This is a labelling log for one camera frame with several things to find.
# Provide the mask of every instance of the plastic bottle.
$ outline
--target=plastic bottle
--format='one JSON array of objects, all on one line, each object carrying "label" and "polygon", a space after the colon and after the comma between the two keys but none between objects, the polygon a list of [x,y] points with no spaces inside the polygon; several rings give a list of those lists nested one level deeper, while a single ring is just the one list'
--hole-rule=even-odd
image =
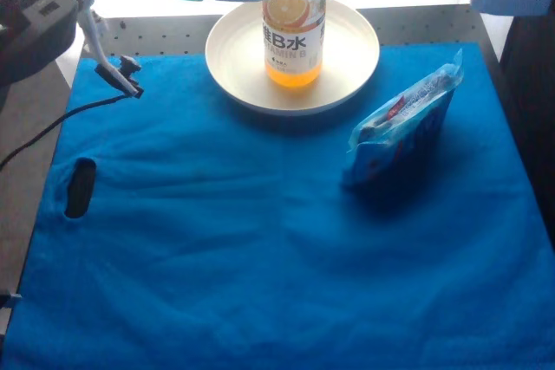
[{"label": "plastic bottle", "polygon": [[322,71],[326,0],[268,0],[263,6],[268,75],[289,88],[313,82]]}]

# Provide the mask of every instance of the plate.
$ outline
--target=plate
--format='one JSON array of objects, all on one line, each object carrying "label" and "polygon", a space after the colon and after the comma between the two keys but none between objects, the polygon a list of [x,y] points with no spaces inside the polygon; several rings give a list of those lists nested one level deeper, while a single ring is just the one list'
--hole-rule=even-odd
[{"label": "plate", "polygon": [[334,0],[326,10],[322,73],[304,88],[283,88],[266,74],[261,3],[242,4],[223,16],[206,40],[214,80],[234,100],[268,114],[315,114],[337,106],[361,89],[379,57],[372,25]]}]

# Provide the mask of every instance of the wet wipes pack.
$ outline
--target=wet wipes pack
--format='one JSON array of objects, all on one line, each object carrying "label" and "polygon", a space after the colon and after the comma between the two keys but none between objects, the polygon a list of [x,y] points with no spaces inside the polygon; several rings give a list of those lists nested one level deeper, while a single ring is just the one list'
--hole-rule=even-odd
[{"label": "wet wipes pack", "polygon": [[429,144],[440,131],[454,90],[463,77],[459,50],[453,63],[443,65],[360,122],[349,139],[344,184],[371,180],[415,149]]}]

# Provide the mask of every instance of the gray floor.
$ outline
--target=gray floor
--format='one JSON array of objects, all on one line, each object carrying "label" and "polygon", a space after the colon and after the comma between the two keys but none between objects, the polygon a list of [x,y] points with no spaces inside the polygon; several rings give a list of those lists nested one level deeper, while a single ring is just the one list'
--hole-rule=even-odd
[{"label": "gray floor", "polygon": [[[63,114],[69,93],[55,63],[11,86],[3,107],[0,100],[0,159]],[[58,132],[59,127],[0,172],[0,289],[17,289]],[[9,317],[8,309],[0,309],[0,334]]]}]

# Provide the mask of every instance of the white label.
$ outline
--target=white label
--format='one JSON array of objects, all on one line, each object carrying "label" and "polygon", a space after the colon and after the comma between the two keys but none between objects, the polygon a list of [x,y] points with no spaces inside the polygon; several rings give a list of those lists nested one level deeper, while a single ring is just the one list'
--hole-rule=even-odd
[{"label": "white label", "polygon": [[303,74],[322,63],[326,0],[264,1],[266,62],[286,74]]}]

